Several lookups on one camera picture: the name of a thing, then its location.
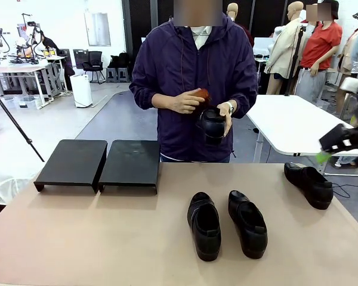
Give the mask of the person's right hand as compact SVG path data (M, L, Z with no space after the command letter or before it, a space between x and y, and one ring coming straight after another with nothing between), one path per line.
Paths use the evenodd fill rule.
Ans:
M205 102L205 99L198 96L201 91L197 88L192 91L183 92L175 97L169 97L166 108L180 114L191 114L196 107Z

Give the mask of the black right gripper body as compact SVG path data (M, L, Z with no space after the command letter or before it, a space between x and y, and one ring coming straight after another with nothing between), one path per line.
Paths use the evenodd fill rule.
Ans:
M336 125L319 139L322 151L358 150L358 127L347 128Z

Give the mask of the person's left hand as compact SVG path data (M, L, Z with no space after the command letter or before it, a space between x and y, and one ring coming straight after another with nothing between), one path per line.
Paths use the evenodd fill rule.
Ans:
M224 137L226 137L232 126L232 114L235 108L235 101L231 100L218 104L217 108L220 110L220 116L225 117Z

